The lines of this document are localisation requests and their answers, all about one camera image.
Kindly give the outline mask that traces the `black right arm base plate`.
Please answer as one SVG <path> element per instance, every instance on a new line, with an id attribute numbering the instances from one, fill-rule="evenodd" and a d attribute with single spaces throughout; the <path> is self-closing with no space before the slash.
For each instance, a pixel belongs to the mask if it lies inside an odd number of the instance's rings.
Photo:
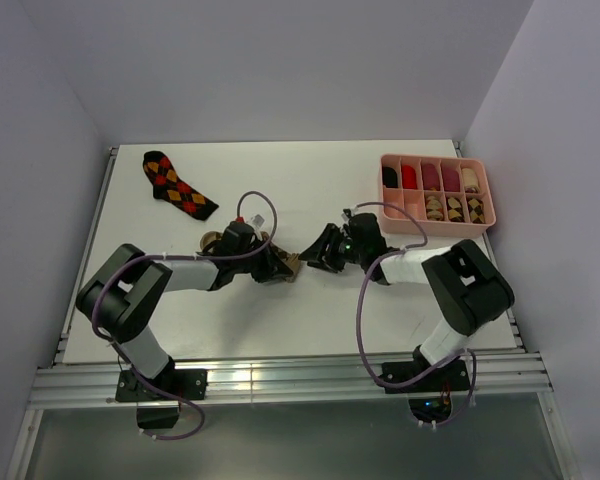
<path id="1" fill-rule="evenodd" d="M 424 365 L 417 361 L 384 362 L 381 364 L 380 378 L 391 384 L 404 383 L 412 380 L 424 370 Z M 470 376 L 466 363 L 461 359 L 456 359 L 407 387 L 401 389 L 385 387 L 384 390 L 387 394 L 443 393 L 444 391 L 453 393 L 467 391 L 469 387 Z"/>

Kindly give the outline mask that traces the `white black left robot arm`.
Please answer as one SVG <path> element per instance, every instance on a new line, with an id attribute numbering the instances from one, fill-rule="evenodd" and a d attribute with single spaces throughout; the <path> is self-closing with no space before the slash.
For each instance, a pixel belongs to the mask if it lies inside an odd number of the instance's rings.
<path id="1" fill-rule="evenodd" d="M 175 386 L 174 360 L 149 327 L 164 293 L 217 291 L 239 274 L 259 284 L 292 282 L 301 266 L 297 253 L 279 248 L 252 223 L 233 221 L 222 232 L 207 232 L 200 246 L 187 261 L 123 244 L 77 295 L 77 310 L 123 353 L 140 375 L 139 388 L 152 399 L 167 397 Z"/>

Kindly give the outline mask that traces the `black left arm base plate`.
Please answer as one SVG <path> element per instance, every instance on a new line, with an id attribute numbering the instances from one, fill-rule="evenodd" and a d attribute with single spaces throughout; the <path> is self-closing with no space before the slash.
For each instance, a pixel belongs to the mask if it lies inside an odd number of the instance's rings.
<path id="1" fill-rule="evenodd" d="M 159 389 L 186 400 L 203 400 L 207 387 L 206 369 L 176 369 Z M 115 401 L 118 403 L 143 403 L 166 401 L 168 397 L 148 389 L 131 370 L 119 374 Z"/>

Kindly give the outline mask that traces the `black red yellow argyle sock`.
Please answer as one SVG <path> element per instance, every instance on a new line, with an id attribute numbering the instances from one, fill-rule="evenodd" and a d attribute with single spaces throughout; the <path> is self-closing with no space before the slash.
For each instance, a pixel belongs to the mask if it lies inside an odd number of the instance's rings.
<path id="1" fill-rule="evenodd" d="M 163 152 L 146 152 L 142 167 L 155 200 L 164 201 L 197 221 L 208 220 L 219 209 L 218 204 L 179 177 Z"/>

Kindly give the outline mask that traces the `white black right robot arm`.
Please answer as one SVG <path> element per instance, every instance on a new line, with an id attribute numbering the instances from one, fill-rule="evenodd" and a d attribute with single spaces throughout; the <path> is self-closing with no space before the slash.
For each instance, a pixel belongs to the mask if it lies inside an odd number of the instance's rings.
<path id="1" fill-rule="evenodd" d="M 431 289 L 442 319 L 419 345 L 413 365 L 415 383 L 432 390 L 448 374 L 446 364 L 467 351 L 469 340 L 496 320 L 515 301 L 513 290 L 473 240 L 445 249 L 427 250 L 428 238 L 402 248 L 387 244 L 372 213 L 356 213 L 342 226 L 329 223 L 299 259 L 308 266 L 340 273 L 348 264 L 364 271 L 356 306 L 356 343 L 363 365 L 368 362 L 362 338 L 362 310 L 368 285 L 422 284 Z"/>

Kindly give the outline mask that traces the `beige orange brown argyle sock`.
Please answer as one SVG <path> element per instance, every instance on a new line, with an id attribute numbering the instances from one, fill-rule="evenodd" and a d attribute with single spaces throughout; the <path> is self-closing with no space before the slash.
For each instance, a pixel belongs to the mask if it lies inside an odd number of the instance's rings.
<path id="1" fill-rule="evenodd" d="M 434 195 L 425 197 L 425 213 L 429 221 L 443 221 L 444 208 L 441 201 Z"/>

